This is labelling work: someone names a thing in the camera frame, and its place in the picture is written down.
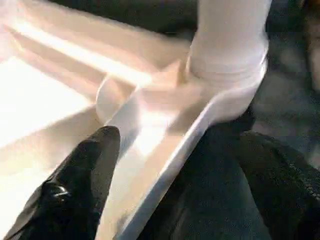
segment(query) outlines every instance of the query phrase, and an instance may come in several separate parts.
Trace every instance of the white surface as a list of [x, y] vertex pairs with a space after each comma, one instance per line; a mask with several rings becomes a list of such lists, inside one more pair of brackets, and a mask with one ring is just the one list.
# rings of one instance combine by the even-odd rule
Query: white surface
[[199, 26], [190, 71], [197, 77], [230, 80], [257, 71], [268, 50], [265, 22], [271, 0], [200, 0]]
[[0, 147], [92, 104], [15, 56], [0, 62], [0, 86]]

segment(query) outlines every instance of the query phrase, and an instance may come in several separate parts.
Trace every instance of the dark fabric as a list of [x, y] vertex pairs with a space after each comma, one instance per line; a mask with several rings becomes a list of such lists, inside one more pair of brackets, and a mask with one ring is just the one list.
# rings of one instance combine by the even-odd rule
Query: dark fabric
[[316, 239], [320, 233], [320, 172], [274, 138], [246, 132], [235, 158], [274, 240]]
[[197, 28], [197, 0], [48, 0], [153, 32]]
[[246, 114], [206, 132], [139, 240], [271, 239], [232, 151], [251, 121]]
[[94, 240], [119, 148], [116, 127], [82, 141], [34, 191], [4, 239]]

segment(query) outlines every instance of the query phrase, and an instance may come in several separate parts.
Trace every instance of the white plastic part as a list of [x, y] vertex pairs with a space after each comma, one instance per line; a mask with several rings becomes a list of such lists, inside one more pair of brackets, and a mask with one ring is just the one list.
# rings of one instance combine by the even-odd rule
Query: white plastic part
[[271, 0], [200, 0], [191, 73], [215, 85], [257, 74], [268, 51], [265, 22]]
[[15, 15], [17, 0], [0, 0], [0, 62], [11, 55], [10, 35], [4, 25]]

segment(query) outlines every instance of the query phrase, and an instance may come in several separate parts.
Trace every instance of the black glove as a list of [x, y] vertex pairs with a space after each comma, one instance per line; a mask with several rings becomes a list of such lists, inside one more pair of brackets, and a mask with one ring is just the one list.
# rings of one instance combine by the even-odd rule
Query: black glove
[[116, 127], [82, 141], [35, 190], [4, 239], [95, 239], [119, 148]]

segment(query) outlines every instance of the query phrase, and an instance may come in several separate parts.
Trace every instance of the white plastic pipe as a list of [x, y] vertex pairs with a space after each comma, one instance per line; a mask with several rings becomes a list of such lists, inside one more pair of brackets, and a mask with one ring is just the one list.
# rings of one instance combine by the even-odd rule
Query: white plastic pipe
[[268, 51], [265, 22], [270, 4], [271, 0], [199, 0], [190, 74], [214, 83], [224, 75], [233, 81], [259, 71]]

